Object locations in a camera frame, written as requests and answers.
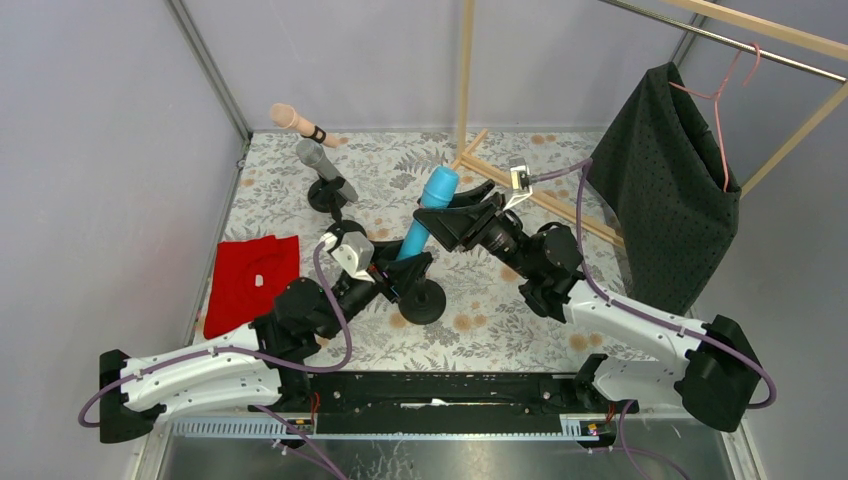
clothes hanger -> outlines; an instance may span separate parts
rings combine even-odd
[[[751,68],[751,71],[748,72],[748,76],[745,77],[745,80],[742,82],[743,87],[748,86],[748,82],[751,81],[751,77],[754,76],[754,72],[757,71],[757,67],[760,66],[760,46],[756,43],[751,44],[752,47],[757,51],[757,62],[754,63],[754,67]],[[721,81],[721,85],[719,85],[718,90],[712,95],[704,95],[703,93],[696,92],[694,90],[690,90],[682,85],[678,85],[674,82],[668,82],[674,88],[679,90],[683,90],[686,93],[690,93],[697,97],[706,98],[707,100],[713,101],[713,111],[715,112],[716,117],[716,131],[718,132],[718,149],[721,153],[721,165],[724,168],[724,187],[722,187],[722,191],[727,191],[727,185],[730,183],[730,171],[727,168],[727,155],[724,153],[724,138],[721,135],[721,120],[718,115],[718,101],[721,99],[721,94],[724,93],[724,87],[727,86],[727,81],[730,80],[730,75],[733,73],[733,69],[736,68],[736,62],[739,61],[739,55],[742,54],[742,51],[736,52],[736,56],[733,57],[733,62],[730,63],[730,68],[727,69],[727,74],[724,76],[724,80]]]

red towel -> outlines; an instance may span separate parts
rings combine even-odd
[[[296,236],[219,243],[203,336],[223,335],[268,313],[274,297],[299,275]]]

robotic arm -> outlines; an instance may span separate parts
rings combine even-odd
[[[510,206],[495,193],[463,208],[419,209],[414,217],[446,249],[467,251],[480,245],[519,273],[527,281],[518,290],[539,316],[601,331],[658,360],[590,356],[576,379],[584,403],[637,399],[683,406],[710,427],[736,430],[760,377],[724,350],[692,335],[710,337],[759,364],[736,322],[723,316],[712,323],[680,318],[607,289],[599,295],[578,270],[583,257],[570,229],[549,223],[528,236]],[[633,311],[680,329],[649,323]]]
[[[527,235],[503,195],[486,197],[492,188],[487,182],[455,196],[448,208],[420,208],[414,217],[447,250],[481,245],[518,272],[526,279],[519,292],[536,314],[601,331],[658,360],[591,355],[574,377],[577,399],[585,408],[604,411],[610,402],[628,399],[682,405],[710,427],[737,428],[759,376],[712,344],[683,334],[685,329],[711,337],[757,362],[736,322],[718,316],[704,323],[607,290],[599,295],[578,269],[582,255],[569,228],[549,223]],[[401,241],[372,243],[340,226],[331,228],[322,243],[344,269],[332,291],[346,319],[380,294],[400,302],[402,311],[405,301],[422,296],[424,274],[433,260],[429,253],[396,260]],[[681,330],[648,323],[621,305],[666,319]],[[101,387],[135,378],[102,395],[101,441],[137,438],[155,422],[187,413],[299,404],[309,380],[294,364],[302,365],[320,349],[315,334],[333,338],[340,330],[321,286],[299,278],[275,299],[271,312],[221,337],[146,358],[106,352],[100,357]]]
[[[346,319],[380,294],[391,302],[416,297],[433,261],[427,252],[395,260],[400,240],[371,243],[340,224],[321,240],[344,269],[332,290]],[[101,388],[134,378],[100,398],[101,442],[140,437],[154,423],[179,415],[273,405],[300,395],[305,376],[280,363],[302,365],[321,348],[315,335],[333,338],[340,330],[321,286],[299,278],[275,299],[272,311],[226,335],[144,358],[106,352],[100,356]]]

floral tablecloth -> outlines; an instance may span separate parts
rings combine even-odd
[[[430,172],[453,159],[456,145],[452,137],[426,132],[337,135],[344,145],[328,148],[327,155],[360,198],[343,208],[344,216],[365,226],[372,239],[403,237]],[[520,157],[534,173],[541,173],[585,158],[601,135],[490,132],[476,155],[504,170]],[[468,140],[473,137],[474,133],[469,133]],[[331,220],[307,203],[306,191],[317,176],[297,159],[294,147],[299,140],[300,136],[291,133],[254,135],[224,239],[298,235],[301,275],[316,278],[312,251]],[[464,169],[459,173],[459,191],[484,180]],[[577,180],[573,174],[537,188],[573,202]],[[587,194],[584,202],[587,214],[608,216],[594,195]],[[529,201],[519,205],[516,213],[530,233],[547,222],[562,220]],[[584,234],[584,245],[594,277],[625,292],[626,280],[620,269],[620,264],[626,264],[623,254],[590,233]],[[429,277],[441,284],[448,298],[441,320],[423,327],[410,324],[396,305],[380,297],[351,321],[353,359],[346,369],[572,372],[591,353],[648,358],[598,332],[539,318],[518,293],[522,279],[480,247],[468,253],[449,253],[431,240],[427,250],[435,257]],[[331,281],[341,271],[328,255],[322,256],[322,268]],[[205,309],[204,305],[198,319],[198,339],[202,339]],[[342,336],[318,340],[324,348],[307,363],[336,363],[345,349]]]

blue foam toy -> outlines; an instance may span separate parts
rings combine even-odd
[[[456,187],[459,185],[459,175],[448,167],[437,167],[427,180],[427,185],[424,186],[424,193],[421,194],[421,206],[425,208],[445,208],[450,204],[453,198]],[[403,245],[398,253],[398,260],[414,257],[421,253],[424,249],[424,244],[430,238],[430,232],[418,223],[417,220],[412,221],[409,227],[409,232],[403,240]]]

